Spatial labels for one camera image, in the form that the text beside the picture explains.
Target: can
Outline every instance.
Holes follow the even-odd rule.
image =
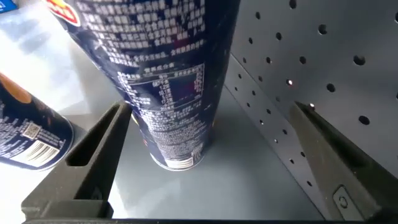
[[[239,0],[46,1],[130,103],[156,163],[197,165],[210,140]]]
[[[66,118],[0,73],[0,162],[48,169],[72,142],[73,128]]]

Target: gray surface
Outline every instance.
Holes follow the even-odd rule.
[[[319,115],[398,177],[397,9],[398,2],[394,0],[297,0],[295,9],[290,8],[288,0],[241,1],[231,53],[243,68],[232,64],[230,71],[236,67],[248,72],[252,77],[250,84],[243,78],[239,85],[244,88],[256,82],[277,108],[272,115],[287,118],[295,100],[313,103]],[[325,35],[318,32],[321,24],[326,25]],[[276,38],[277,32],[281,33],[281,40]],[[355,55],[365,56],[366,63],[356,65]],[[307,59],[304,65],[299,62],[301,56]],[[233,77],[231,84],[227,81],[230,90],[238,85],[236,71],[229,74]],[[286,84],[288,79],[293,81],[292,86]],[[335,92],[326,89],[329,83],[334,84]],[[242,97],[253,100],[248,95],[244,93]],[[270,103],[263,98],[256,102]],[[267,117],[263,109],[248,114],[253,120],[260,115]],[[370,125],[361,124],[360,116],[367,116]],[[280,138],[282,126],[275,126],[277,122],[281,120],[275,116],[264,121],[267,132],[262,132],[269,142]],[[313,187],[308,188],[306,180],[313,177],[304,158],[299,164],[296,162],[301,151],[297,143],[286,139],[272,147],[284,163],[289,163],[290,158],[295,161],[286,166],[328,217],[316,185],[312,182]]]
[[[131,122],[115,180],[128,216],[322,219],[227,89],[213,137],[199,165],[171,172],[152,160]]]
[[[82,134],[120,96],[42,2],[21,6],[0,14],[0,70]],[[0,164],[0,173],[0,223],[20,223],[22,199],[47,172]],[[109,201],[116,218],[322,218],[226,90],[215,141],[192,170],[156,165],[131,122]]]

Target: gray pegboard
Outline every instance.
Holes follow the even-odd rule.
[[[394,0],[241,1],[226,86],[325,218],[288,110],[293,101],[313,103],[398,177],[397,13]]]

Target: cylindrical container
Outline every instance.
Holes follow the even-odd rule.
[[[199,163],[220,100],[239,0],[47,5],[132,105],[156,163],[170,170]]]
[[[67,119],[0,73],[0,162],[48,169],[67,153],[72,141]]]

